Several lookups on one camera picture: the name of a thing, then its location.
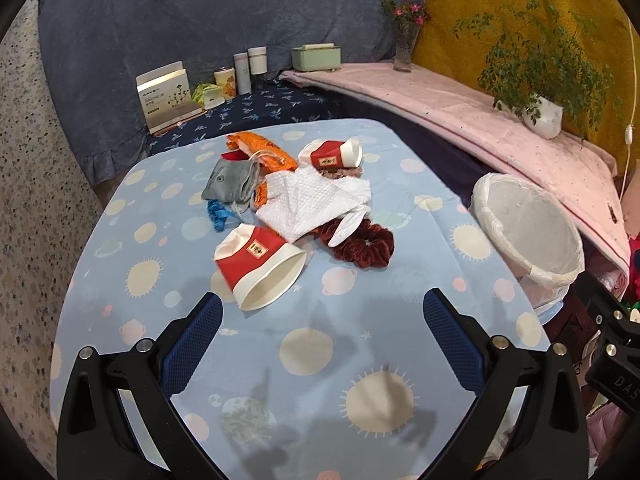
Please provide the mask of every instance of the trash can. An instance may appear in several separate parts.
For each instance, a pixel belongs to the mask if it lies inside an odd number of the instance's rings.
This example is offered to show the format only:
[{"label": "trash can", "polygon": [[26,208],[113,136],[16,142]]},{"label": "trash can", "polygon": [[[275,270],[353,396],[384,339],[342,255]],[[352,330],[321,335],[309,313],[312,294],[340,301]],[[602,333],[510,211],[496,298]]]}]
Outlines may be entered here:
[{"label": "trash can", "polygon": [[489,173],[474,186],[472,211],[539,315],[564,298],[584,270],[578,229],[548,191]]}]

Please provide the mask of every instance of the glass vase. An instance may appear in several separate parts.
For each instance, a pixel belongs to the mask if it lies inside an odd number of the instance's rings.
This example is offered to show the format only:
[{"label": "glass vase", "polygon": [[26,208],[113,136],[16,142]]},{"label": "glass vase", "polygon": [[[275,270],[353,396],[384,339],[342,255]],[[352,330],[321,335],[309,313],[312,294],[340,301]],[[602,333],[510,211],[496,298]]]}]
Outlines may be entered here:
[{"label": "glass vase", "polygon": [[418,38],[420,26],[409,23],[406,27],[398,27],[396,37],[396,60],[394,68],[400,72],[411,72],[411,54],[414,51],[415,40]]}]

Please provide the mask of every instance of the brown scrunchie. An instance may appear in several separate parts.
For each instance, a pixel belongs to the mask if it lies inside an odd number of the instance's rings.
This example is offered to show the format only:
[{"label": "brown scrunchie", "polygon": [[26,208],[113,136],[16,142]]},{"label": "brown scrunchie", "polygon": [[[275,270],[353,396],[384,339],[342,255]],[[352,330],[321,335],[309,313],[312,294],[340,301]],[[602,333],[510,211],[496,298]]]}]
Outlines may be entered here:
[{"label": "brown scrunchie", "polygon": [[357,176],[360,177],[362,175],[362,168],[337,168],[336,170],[318,170],[325,178],[330,178],[335,180],[337,178],[342,178],[344,176]]},{"label": "brown scrunchie", "polygon": [[[341,221],[341,218],[335,218],[313,232],[328,246]],[[353,262],[361,269],[386,267],[394,253],[394,236],[391,231],[365,218],[351,236],[330,250],[338,260]]]}]

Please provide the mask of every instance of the mustard yellow backdrop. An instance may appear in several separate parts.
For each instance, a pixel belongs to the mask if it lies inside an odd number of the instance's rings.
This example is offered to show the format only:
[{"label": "mustard yellow backdrop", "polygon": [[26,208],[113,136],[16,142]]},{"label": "mustard yellow backdrop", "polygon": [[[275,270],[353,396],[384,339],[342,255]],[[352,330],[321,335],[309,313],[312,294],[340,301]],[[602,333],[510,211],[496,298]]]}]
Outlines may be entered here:
[{"label": "mustard yellow backdrop", "polygon": [[[476,79],[485,67],[484,56],[490,38],[477,40],[471,36],[460,36],[457,40],[452,27],[458,18],[466,18],[476,12],[493,11],[501,4],[511,4],[524,8],[529,0],[427,0],[433,21],[427,23],[418,37],[414,50],[414,62],[441,74],[457,79],[473,88],[478,88]],[[539,0],[552,2],[561,15],[568,10],[593,18],[598,29],[583,47],[591,60],[607,63],[616,78],[607,109],[597,132],[588,132],[592,142],[607,150],[618,160],[618,173],[624,171],[626,162],[626,144],[624,128],[630,121],[633,105],[634,73],[631,42],[627,18],[617,0]],[[636,58],[640,64],[640,40],[634,33]],[[613,96],[623,100],[624,121],[616,118]],[[636,112],[635,122],[640,124],[640,110]],[[640,158],[640,130],[632,144],[631,164]]]}]

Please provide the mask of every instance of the polka dot tablecloth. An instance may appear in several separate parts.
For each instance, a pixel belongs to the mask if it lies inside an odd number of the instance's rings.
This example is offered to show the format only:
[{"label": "polka dot tablecloth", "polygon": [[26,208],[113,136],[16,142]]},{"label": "polka dot tablecloth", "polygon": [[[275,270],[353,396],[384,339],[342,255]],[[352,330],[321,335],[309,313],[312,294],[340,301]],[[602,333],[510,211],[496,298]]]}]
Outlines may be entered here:
[{"label": "polka dot tablecloth", "polygon": [[[334,120],[259,133],[291,155],[313,139],[360,139],[372,220],[394,233],[390,265],[357,269],[304,237],[296,283],[242,312],[213,261],[235,224],[214,232],[200,199],[225,139],[152,156],[118,188],[69,285],[51,365],[54,420],[82,346],[117,352],[155,338],[212,290],[224,303],[222,327],[172,402],[231,480],[415,478],[474,398],[424,322],[424,293],[439,287],[490,335],[523,348],[546,349],[548,340],[458,197],[392,130]],[[122,397],[147,457],[161,464],[130,393]]]}]

